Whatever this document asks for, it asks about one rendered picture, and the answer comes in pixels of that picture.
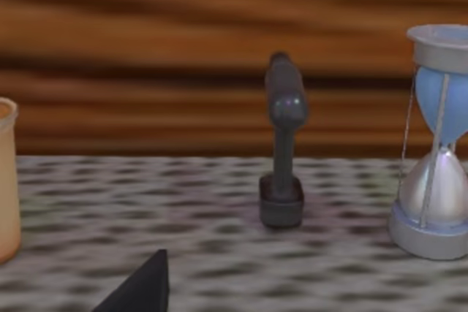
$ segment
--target black object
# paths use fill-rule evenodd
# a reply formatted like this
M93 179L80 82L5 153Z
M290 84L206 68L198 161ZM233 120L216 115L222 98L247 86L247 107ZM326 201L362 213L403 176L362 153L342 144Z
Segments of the black object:
M92 312L167 312L167 251L157 251Z
M267 227L301 225L304 196L293 175L294 133L309 117L302 75L286 53L271 56L265 76L268 114L275 128L273 174L260 179L260 220Z

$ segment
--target hourglass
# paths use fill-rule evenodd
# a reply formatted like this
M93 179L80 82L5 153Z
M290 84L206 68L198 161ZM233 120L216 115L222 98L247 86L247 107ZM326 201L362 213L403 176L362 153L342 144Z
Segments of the hourglass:
M457 139L468 132L468 26L416 26L407 36L416 70L400 175L414 92L434 139L431 152L400 177L389 234L416 256L458 259L468 254L468 179L455 155Z

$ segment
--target wooden wall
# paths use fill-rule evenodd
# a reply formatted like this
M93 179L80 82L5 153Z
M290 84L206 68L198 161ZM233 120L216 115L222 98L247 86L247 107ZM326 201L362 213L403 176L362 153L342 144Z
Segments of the wooden wall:
M468 0L0 0L0 94L23 154L270 155L263 75L286 50L310 95L299 155L398 157L425 23L468 23Z

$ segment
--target table surface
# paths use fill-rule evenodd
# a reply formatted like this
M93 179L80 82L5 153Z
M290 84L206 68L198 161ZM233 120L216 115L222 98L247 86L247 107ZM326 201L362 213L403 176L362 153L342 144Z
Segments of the table surface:
M467 260L418 259L387 236L398 160L296 159L306 209L289 232L258 220L270 159L18 162L23 248L0 267L1 312L88 312L160 248L170 312L467 308Z

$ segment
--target cup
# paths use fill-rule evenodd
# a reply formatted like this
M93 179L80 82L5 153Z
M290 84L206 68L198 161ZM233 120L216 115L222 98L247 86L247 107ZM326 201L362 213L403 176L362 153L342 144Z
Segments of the cup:
M18 106L0 98L0 264L14 257L21 242L15 121Z

